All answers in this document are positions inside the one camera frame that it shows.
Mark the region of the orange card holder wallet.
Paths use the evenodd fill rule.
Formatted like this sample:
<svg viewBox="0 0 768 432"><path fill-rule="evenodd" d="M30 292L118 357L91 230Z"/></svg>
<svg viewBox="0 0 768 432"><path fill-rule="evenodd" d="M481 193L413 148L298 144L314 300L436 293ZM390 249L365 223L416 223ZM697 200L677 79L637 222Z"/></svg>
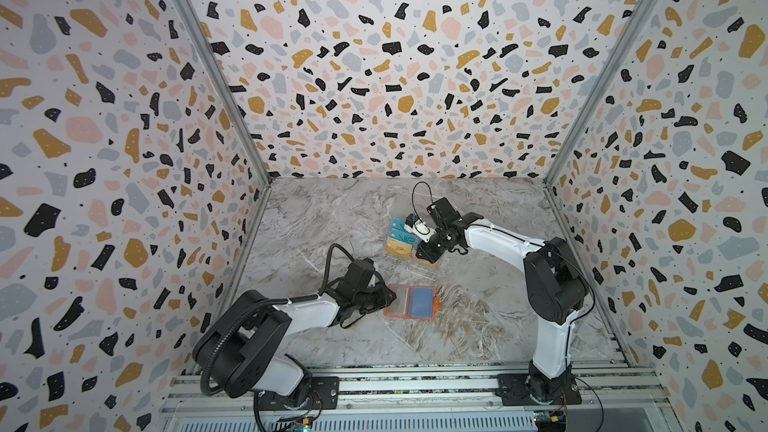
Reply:
<svg viewBox="0 0 768 432"><path fill-rule="evenodd" d="M390 289L396 298L384 309L386 317L433 321L440 310L434 287L393 284Z"/></svg>

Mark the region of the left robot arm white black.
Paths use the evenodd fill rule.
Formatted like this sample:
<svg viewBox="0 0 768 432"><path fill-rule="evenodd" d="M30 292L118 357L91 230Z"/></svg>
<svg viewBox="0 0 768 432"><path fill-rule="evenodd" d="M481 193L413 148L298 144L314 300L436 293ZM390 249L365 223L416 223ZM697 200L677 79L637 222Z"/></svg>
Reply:
<svg viewBox="0 0 768 432"><path fill-rule="evenodd" d="M353 259L344 276L323 279L318 292L270 299L255 290L243 293L193 349L205 396L248 392L270 394L298 408L312 392L312 373L289 355L277 354L289 336L343 326L352 315L364 317L397 298L370 258Z"/></svg>

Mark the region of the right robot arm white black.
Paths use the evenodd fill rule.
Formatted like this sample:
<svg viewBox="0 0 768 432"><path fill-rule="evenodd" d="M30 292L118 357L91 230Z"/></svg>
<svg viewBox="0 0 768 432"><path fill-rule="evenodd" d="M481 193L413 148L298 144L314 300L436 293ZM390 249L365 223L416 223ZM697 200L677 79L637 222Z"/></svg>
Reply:
<svg viewBox="0 0 768 432"><path fill-rule="evenodd" d="M567 241L528 237L474 212L462 215L445 197L430 204L427 212L432 227L415 217L407 222L407 229L421 240L417 258L435 264L447 252L479 250L524 273L528 303L538 316L527 394L542 404L564 396L573 383L573 325L590 293Z"/></svg>

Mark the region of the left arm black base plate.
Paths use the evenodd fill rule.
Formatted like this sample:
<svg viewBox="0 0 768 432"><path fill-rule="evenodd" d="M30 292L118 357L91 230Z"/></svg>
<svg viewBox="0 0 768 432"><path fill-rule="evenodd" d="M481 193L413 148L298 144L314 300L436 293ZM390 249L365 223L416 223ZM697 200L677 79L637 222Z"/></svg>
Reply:
<svg viewBox="0 0 768 432"><path fill-rule="evenodd" d="M339 398L340 378L321 376L304 379L288 396L276 392L258 392L261 411L335 410Z"/></svg>

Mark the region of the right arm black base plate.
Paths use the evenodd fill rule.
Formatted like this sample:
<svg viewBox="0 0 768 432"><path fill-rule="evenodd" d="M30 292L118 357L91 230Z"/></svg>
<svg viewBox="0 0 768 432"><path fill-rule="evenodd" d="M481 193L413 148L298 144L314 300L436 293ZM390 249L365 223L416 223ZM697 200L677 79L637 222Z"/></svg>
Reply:
<svg viewBox="0 0 768 432"><path fill-rule="evenodd" d="M575 378L568 371L555 379L538 373L500 374L497 383L495 395L504 406L557 407L582 403Z"/></svg>

